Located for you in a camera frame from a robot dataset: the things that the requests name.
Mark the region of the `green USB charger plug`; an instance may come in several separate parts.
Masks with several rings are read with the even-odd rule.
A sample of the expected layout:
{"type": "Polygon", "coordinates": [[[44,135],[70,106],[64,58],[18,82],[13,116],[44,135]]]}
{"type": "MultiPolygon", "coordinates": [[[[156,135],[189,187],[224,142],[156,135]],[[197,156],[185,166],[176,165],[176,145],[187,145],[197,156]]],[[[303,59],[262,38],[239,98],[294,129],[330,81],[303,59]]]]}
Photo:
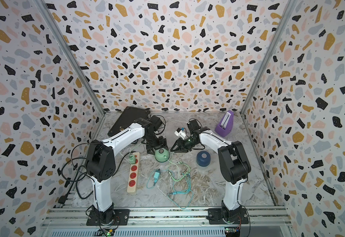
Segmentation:
{"type": "Polygon", "coordinates": [[[130,156],[129,156],[129,163],[130,163],[131,165],[135,165],[135,164],[137,163],[137,158],[136,158],[135,155],[130,155],[130,156]]]}

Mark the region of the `teal USB charger plug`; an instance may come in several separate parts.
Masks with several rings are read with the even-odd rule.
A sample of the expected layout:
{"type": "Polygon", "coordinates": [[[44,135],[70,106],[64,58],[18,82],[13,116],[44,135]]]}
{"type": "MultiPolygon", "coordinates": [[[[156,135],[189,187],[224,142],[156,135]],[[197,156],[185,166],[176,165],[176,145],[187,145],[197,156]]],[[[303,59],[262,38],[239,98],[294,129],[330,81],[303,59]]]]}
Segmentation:
{"type": "Polygon", "coordinates": [[[154,183],[157,183],[160,177],[161,171],[158,169],[155,171],[153,179],[154,179],[154,183]]]}

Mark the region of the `beige red power strip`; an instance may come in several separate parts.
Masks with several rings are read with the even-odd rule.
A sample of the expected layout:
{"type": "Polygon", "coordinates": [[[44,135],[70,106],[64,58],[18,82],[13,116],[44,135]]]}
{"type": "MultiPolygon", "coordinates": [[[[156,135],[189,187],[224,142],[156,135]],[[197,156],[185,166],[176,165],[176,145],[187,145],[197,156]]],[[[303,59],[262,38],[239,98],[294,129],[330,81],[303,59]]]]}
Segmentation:
{"type": "Polygon", "coordinates": [[[127,185],[127,192],[129,194],[135,194],[137,192],[137,179],[138,179],[140,152],[134,152],[131,155],[136,156],[137,163],[135,165],[131,165],[128,185],[127,185]]]}

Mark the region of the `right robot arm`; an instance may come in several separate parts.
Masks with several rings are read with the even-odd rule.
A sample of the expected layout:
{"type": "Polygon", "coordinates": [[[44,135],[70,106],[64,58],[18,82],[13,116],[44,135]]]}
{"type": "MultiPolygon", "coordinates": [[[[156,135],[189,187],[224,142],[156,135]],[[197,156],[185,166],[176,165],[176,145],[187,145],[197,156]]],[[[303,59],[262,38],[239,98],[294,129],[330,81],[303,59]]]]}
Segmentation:
{"type": "Polygon", "coordinates": [[[220,171],[227,181],[225,196],[221,203],[221,218],[226,223],[240,220],[242,205],[240,203],[242,188],[248,181],[251,172],[249,159],[243,144],[239,141],[231,142],[216,135],[208,127],[202,127],[196,120],[187,123],[189,135],[184,128],[178,128],[174,134],[178,137],[170,149],[174,153],[188,153],[198,144],[212,149],[218,155],[220,171]]]}

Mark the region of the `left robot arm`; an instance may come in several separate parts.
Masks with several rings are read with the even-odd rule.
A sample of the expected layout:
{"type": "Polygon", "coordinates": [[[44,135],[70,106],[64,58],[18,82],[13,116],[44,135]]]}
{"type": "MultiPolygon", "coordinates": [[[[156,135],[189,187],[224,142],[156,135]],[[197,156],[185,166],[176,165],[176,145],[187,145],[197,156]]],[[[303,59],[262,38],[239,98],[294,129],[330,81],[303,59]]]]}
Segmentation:
{"type": "Polygon", "coordinates": [[[123,131],[90,145],[86,158],[86,170],[93,184],[93,214],[100,224],[112,222],[114,204],[110,194],[110,178],[116,173],[116,155],[138,139],[144,139],[146,152],[155,154],[160,149],[168,149],[166,139],[157,131],[165,125],[158,116],[148,119],[138,118],[123,131]]]}

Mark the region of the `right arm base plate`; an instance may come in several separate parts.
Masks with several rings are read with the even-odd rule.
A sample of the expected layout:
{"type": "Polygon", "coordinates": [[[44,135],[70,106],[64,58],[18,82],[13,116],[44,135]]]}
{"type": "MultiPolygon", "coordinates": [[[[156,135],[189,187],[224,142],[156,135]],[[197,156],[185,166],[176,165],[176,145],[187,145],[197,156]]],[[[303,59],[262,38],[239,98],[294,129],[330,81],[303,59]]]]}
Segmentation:
{"type": "Polygon", "coordinates": [[[249,217],[243,207],[228,210],[226,207],[208,209],[207,220],[211,225],[220,224],[249,224],[249,217]]]}

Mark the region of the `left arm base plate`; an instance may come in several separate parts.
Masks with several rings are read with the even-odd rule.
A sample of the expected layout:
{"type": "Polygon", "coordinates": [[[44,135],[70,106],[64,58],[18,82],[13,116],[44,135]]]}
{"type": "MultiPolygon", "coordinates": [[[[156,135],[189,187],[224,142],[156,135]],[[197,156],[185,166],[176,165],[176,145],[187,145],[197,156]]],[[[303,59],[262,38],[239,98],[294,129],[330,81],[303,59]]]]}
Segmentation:
{"type": "Polygon", "coordinates": [[[129,220],[129,209],[109,209],[100,212],[95,208],[90,211],[87,226],[126,226],[129,220]]]}

